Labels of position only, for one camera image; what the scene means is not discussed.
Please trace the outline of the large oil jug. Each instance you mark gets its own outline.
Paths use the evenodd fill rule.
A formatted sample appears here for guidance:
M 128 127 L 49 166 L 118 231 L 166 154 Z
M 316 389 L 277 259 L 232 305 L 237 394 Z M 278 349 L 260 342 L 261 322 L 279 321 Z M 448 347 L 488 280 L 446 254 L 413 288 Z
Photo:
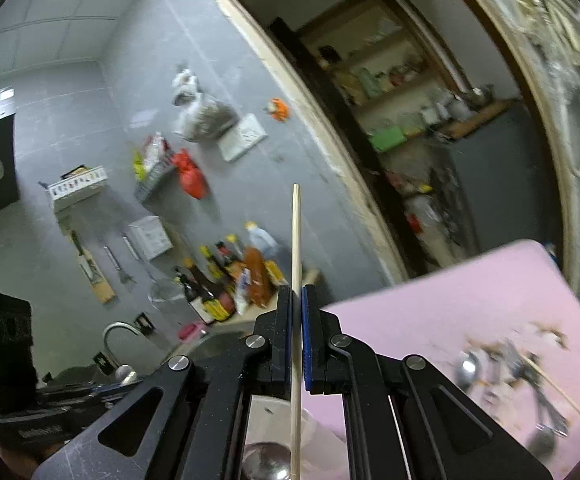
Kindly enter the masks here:
M 269 232 L 260 228 L 254 221 L 247 221 L 244 227 L 248 232 L 251 246 L 256 248 L 265 260 L 274 260 L 278 256 L 280 246 Z

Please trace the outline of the grey wall shelf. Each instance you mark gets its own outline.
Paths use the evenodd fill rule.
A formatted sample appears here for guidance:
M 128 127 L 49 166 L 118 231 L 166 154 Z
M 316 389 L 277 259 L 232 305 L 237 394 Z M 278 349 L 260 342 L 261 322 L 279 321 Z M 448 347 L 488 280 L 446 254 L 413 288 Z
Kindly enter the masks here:
M 148 172 L 144 180 L 136 184 L 134 196 L 139 203 L 145 203 L 161 187 L 174 171 L 173 156 L 162 157 Z

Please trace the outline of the clear bag of dried goods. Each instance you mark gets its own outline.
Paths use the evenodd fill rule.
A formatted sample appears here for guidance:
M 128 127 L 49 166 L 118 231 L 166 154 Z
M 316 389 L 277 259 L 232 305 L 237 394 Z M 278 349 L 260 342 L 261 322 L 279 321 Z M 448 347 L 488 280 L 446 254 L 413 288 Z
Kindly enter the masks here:
M 216 139 L 238 122 L 236 111 L 205 92 L 196 74 L 185 64 L 172 80 L 172 104 L 179 109 L 175 132 L 192 143 Z

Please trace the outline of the wooden chopstick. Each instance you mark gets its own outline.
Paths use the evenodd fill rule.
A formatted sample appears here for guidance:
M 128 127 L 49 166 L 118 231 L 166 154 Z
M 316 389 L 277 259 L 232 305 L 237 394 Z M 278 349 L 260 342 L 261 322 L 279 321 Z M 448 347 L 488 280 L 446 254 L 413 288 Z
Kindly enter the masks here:
M 290 312 L 290 478 L 299 480 L 301 473 L 301 396 L 302 333 L 300 293 L 301 263 L 301 188 L 292 186 L 291 211 L 291 312 Z
M 544 379 L 545 382 L 548 382 L 548 384 L 551 385 L 552 388 L 554 388 L 560 394 L 560 396 L 562 396 L 563 399 L 570 404 L 570 407 L 580 415 L 580 404 L 578 404 L 578 402 L 576 402 L 572 396 L 569 396 L 566 393 L 566 390 L 561 388 L 560 385 L 558 385 L 538 364 L 533 362 L 530 358 L 527 356 L 521 356 L 521 359 L 527 366 L 531 367 L 532 370 L 535 370 L 537 374 L 539 374 L 540 377 Z

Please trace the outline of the steel spoon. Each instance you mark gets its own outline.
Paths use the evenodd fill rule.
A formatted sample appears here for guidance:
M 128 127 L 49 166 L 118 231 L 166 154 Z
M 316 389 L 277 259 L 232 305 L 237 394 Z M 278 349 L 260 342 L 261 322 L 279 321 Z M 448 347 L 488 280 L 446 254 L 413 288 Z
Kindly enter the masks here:
M 290 450 L 276 442 L 248 444 L 241 463 L 243 479 L 284 480 L 290 478 Z
M 455 384 L 463 392 L 468 392 L 479 380 L 481 363 L 473 351 L 462 352 L 455 366 Z

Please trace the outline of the chrome faucet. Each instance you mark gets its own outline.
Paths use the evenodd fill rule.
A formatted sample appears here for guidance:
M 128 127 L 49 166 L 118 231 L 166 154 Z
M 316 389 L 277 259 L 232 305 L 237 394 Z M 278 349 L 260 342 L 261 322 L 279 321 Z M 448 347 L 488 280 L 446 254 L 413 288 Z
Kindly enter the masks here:
M 123 351 L 119 349 L 118 343 L 114 340 L 114 335 L 128 333 L 139 337 L 141 332 L 132 324 L 127 322 L 113 322 L 109 324 L 102 332 L 102 344 L 104 353 L 110 362 L 115 366 L 114 378 L 122 386 L 131 385 L 139 379 L 138 371 L 135 367 L 127 364 L 124 360 Z

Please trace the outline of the green box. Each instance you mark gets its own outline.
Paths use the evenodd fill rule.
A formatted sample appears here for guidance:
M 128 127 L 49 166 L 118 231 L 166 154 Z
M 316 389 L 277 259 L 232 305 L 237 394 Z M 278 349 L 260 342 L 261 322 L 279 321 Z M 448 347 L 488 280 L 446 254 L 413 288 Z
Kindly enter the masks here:
M 407 138 L 399 126 L 390 126 L 371 133 L 369 141 L 376 153 L 385 153 L 405 143 Z

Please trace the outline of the white wall outlet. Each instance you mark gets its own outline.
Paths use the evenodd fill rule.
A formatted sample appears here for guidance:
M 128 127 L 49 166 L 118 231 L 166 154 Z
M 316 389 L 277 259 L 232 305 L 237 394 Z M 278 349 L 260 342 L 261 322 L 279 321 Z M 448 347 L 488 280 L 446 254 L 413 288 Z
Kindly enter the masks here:
M 250 113 L 223 134 L 217 145 L 222 159 L 225 162 L 233 162 L 266 138 L 267 133 L 258 118 Z

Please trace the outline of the grey cabinet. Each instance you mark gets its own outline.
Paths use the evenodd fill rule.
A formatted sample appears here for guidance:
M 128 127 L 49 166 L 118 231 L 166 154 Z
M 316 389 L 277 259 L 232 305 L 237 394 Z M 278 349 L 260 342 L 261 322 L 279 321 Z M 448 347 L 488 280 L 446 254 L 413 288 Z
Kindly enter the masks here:
M 523 104 L 435 151 L 450 225 L 469 257 L 516 240 L 536 240 L 562 256 L 554 168 Z

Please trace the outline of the steel utensil with loop handle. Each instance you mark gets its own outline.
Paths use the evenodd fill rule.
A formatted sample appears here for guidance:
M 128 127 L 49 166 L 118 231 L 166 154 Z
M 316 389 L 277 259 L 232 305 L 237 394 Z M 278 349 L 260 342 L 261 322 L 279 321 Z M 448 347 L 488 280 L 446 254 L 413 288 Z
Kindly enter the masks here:
M 569 435 L 567 419 L 547 399 L 532 363 L 526 362 L 526 359 L 509 339 L 505 341 L 504 350 L 512 378 L 527 382 L 533 390 L 537 412 L 537 429 L 540 431 L 550 430 L 552 434 L 566 438 Z

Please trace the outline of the white wall box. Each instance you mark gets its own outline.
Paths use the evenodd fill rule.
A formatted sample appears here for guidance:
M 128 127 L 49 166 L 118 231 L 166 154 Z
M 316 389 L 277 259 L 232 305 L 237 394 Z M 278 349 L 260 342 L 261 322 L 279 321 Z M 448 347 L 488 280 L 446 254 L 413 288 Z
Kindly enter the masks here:
M 128 225 L 130 235 L 141 255 L 148 261 L 173 248 L 173 243 L 158 216 L 147 216 Z

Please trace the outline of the wooden cutting board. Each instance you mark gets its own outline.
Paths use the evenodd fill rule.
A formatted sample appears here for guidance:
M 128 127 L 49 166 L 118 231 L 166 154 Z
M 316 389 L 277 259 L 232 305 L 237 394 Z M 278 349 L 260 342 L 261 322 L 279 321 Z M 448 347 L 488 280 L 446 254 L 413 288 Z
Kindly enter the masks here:
M 81 243 L 77 232 L 71 230 L 68 237 L 76 250 L 78 265 L 82 269 L 96 299 L 100 304 L 108 304 L 116 297 L 116 293 L 99 269 L 99 266 L 90 251 Z

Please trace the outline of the white wall basket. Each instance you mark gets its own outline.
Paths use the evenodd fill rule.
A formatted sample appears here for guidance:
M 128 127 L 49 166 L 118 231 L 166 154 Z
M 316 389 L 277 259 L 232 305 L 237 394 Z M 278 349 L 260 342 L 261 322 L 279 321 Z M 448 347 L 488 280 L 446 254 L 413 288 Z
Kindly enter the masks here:
M 103 166 L 77 171 L 71 177 L 48 185 L 50 208 L 56 214 L 81 200 L 101 192 L 107 185 L 108 175 Z

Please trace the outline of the white plastic utensil holder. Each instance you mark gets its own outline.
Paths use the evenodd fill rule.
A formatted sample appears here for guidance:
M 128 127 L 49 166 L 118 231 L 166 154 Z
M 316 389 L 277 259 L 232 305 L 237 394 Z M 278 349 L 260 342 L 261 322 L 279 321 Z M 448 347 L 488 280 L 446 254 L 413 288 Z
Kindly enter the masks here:
M 276 442 L 290 450 L 290 403 L 271 396 L 251 400 L 246 446 Z M 348 451 L 344 441 L 302 411 L 301 479 L 348 479 Z

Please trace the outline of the red plastic bag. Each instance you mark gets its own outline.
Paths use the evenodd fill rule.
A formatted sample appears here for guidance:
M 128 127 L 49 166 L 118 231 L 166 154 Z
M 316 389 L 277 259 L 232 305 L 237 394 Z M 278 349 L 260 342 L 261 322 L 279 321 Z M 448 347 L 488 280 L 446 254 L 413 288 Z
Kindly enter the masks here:
M 173 164 L 176 167 L 179 184 L 183 191 L 196 200 L 205 198 L 208 194 L 205 177 L 188 151 L 182 148 L 177 152 L 173 156 Z

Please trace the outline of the dark soy sauce bottle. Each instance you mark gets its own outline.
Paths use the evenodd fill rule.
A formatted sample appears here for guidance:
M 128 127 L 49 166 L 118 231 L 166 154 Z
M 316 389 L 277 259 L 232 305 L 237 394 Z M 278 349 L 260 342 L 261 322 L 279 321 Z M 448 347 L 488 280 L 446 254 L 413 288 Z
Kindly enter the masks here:
M 189 278 L 187 278 L 187 275 L 180 266 L 176 266 L 174 268 L 174 273 L 176 276 L 176 281 L 178 281 L 180 286 L 182 286 L 186 300 L 192 307 L 192 310 L 197 313 L 198 317 L 201 318 L 201 321 L 205 325 L 213 324 L 215 322 L 214 318 L 207 310 L 205 310 L 205 307 L 203 307 L 201 292 L 198 284 L 195 281 L 191 281 Z

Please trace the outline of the orange sauce packet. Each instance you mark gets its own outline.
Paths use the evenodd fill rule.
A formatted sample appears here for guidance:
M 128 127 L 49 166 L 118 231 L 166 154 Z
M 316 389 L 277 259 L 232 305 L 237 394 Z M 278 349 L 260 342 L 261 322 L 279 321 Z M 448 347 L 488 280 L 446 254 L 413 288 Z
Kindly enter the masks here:
M 255 247 L 244 248 L 243 263 L 250 272 L 250 299 L 257 306 L 265 308 L 273 298 L 274 290 L 262 252 Z

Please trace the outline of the orange plug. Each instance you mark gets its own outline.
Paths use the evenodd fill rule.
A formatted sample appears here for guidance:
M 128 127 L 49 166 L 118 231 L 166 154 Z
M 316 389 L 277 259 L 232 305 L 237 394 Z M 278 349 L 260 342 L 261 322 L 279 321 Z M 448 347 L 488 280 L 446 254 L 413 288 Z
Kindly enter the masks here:
M 265 110 L 277 122 L 285 122 L 290 117 L 290 108 L 279 98 L 270 99 L 266 104 Z

